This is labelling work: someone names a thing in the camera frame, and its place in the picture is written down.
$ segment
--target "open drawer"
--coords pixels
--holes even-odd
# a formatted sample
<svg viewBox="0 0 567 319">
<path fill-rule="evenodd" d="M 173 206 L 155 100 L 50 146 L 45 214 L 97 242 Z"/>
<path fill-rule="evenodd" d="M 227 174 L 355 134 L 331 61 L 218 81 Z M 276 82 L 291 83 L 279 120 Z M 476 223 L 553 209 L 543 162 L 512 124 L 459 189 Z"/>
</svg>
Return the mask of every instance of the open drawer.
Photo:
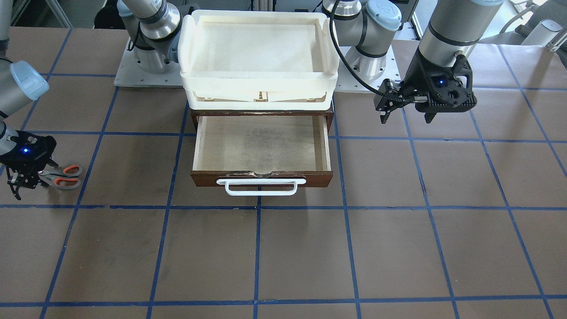
<svg viewBox="0 0 567 319">
<path fill-rule="evenodd" d="M 293 195 L 298 186 L 327 187 L 333 171 L 324 116 L 200 116 L 191 171 L 197 186 L 230 195 Z M 289 191 L 234 191 L 231 186 Z"/>
</svg>

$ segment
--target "storage box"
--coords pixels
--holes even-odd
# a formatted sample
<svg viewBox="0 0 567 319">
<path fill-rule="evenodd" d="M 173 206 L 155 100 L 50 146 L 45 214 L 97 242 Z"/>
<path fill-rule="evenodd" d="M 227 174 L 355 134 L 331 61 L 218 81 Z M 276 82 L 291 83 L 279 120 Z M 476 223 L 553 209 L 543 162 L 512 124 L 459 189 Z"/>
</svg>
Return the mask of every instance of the storage box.
<svg viewBox="0 0 567 319">
<path fill-rule="evenodd" d="M 194 110 L 327 110 L 338 54 L 321 13 L 197 10 L 183 19 L 181 79 Z"/>
</svg>

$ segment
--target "white plastic container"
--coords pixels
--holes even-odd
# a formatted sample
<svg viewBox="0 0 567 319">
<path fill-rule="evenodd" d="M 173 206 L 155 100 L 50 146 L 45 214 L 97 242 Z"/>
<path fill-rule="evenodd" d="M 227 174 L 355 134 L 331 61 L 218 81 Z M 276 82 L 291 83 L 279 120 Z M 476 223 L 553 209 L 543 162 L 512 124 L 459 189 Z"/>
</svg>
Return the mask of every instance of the white plastic container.
<svg viewBox="0 0 567 319">
<path fill-rule="evenodd" d="M 337 83 L 322 13 L 197 10 L 178 54 L 194 110 L 324 111 Z"/>
</svg>

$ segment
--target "light blue joint cap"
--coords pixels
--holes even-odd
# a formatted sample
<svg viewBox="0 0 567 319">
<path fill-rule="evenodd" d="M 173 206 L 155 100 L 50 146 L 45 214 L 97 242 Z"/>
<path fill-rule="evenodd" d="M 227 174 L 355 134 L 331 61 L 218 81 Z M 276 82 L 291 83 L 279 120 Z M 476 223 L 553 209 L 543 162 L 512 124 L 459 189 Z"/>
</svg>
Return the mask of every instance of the light blue joint cap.
<svg viewBox="0 0 567 319">
<path fill-rule="evenodd" d="M 118 15 L 121 16 L 122 18 L 125 18 L 127 16 L 133 16 L 134 14 L 132 13 L 132 11 L 130 11 L 130 9 L 126 6 L 126 4 L 124 3 L 124 1 L 119 0 L 116 3 L 116 7 L 118 8 Z"/>
<path fill-rule="evenodd" d="M 471 2 L 476 3 L 479 6 L 492 7 L 501 5 L 504 0 L 471 0 Z"/>
<path fill-rule="evenodd" d="M 397 31 L 401 25 L 401 11 L 388 0 L 368 0 L 366 3 L 366 12 L 380 24 L 382 27 L 390 30 Z"/>
<path fill-rule="evenodd" d="M 20 89 L 30 100 L 36 101 L 49 90 L 47 81 L 25 61 L 10 64 L 10 72 L 12 72 L 12 76 Z"/>
</svg>

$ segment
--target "floor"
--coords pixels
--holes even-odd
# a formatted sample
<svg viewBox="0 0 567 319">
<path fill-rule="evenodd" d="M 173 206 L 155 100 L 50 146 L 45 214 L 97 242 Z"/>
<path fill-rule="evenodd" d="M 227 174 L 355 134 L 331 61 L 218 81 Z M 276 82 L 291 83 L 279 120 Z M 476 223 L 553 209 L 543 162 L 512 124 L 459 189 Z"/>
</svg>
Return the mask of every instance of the floor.
<svg viewBox="0 0 567 319">
<path fill-rule="evenodd" d="M 557 56 L 479 44 L 479 105 L 432 124 L 336 94 L 329 187 L 235 198 L 189 176 L 183 90 L 113 86 L 127 37 L 11 29 L 51 89 L 6 122 L 85 173 L 0 190 L 0 318 L 567 318 Z M 393 45 L 403 72 L 417 42 Z"/>
</svg>

